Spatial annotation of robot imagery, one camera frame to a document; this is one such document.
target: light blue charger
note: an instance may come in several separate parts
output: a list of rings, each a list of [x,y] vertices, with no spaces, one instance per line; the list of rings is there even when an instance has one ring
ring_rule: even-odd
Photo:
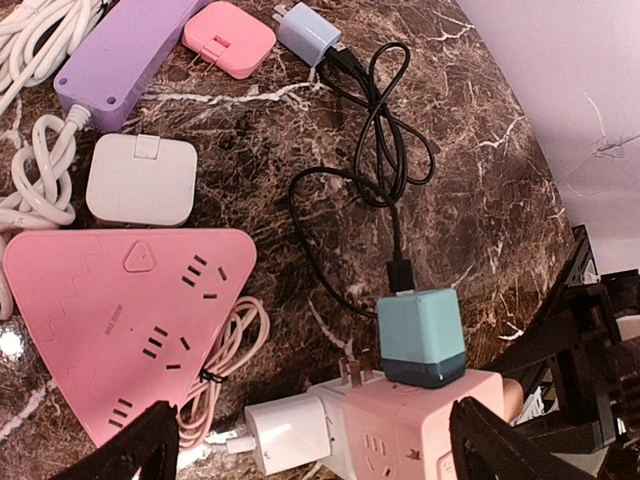
[[[454,289],[383,297],[378,324],[390,381],[434,389],[464,375],[464,334]]]

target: socket hole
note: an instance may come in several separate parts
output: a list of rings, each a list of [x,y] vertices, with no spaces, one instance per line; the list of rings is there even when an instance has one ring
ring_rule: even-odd
[[[166,331],[162,330],[160,327],[153,327],[153,331],[156,333],[159,333],[163,337],[166,337],[169,335]]]

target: white wall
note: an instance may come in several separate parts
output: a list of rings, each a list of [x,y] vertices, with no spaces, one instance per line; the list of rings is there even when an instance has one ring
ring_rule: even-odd
[[[640,267],[640,2],[458,3],[531,121],[569,219],[587,224],[600,272]]]

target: white power adapter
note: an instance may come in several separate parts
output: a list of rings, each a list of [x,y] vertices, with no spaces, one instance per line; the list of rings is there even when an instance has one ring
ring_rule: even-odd
[[[272,475],[319,461],[344,480],[357,480],[344,419],[346,395],[384,379],[370,357],[340,363],[341,377],[313,385],[306,393],[245,408],[249,435],[227,441],[229,453],[254,451],[258,467]]]
[[[193,208],[197,165],[187,142],[105,135],[93,153],[87,206],[106,224],[180,226]]]

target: cable tie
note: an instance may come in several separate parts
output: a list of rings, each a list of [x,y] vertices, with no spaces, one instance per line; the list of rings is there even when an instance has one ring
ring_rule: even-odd
[[[202,382],[213,382],[213,383],[217,383],[218,385],[222,385],[224,382],[226,382],[229,377],[222,377],[220,375],[216,375],[215,373],[211,373],[209,370],[206,370],[204,368],[200,369],[200,383]]]

